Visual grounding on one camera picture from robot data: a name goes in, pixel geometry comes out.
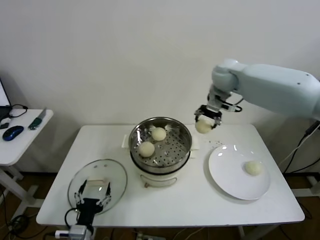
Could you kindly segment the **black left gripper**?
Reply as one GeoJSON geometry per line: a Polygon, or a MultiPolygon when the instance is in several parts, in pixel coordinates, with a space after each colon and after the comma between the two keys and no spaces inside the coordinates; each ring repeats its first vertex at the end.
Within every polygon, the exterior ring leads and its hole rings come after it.
{"type": "Polygon", "coordinates": [[[85,180],[79,187],[78,191],[74,193],[76,208],[77,210],[79,210],[79,217],[76,224],[91,226],[94,221],[95,215],[103,210],[103,206],[100,204],[108,204],[112,199],[111,183],[108,183],[106,192],[103,196],[101,196],[100,200],[96,198],[83,199],[83,192],[86,185],[87,181],[85,180]]]}

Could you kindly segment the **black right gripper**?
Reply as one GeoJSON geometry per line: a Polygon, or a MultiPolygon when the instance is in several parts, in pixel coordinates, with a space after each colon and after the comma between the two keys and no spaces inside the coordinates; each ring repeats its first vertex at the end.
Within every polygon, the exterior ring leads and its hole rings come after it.
{"type": "Polygon", "coordinates": [[[213,125],[211,126],[211,129],[215,129],[216,127],[220,126],[222,123],[222,113],[220,111],[213,111],[208,108],[207,105],[201,105],[199,109],[197,109],[194,112],[195,116],[195,122],[197,123],[199,121],[199,117],[203,115],[207,118],[213,119],[213,125]]]}

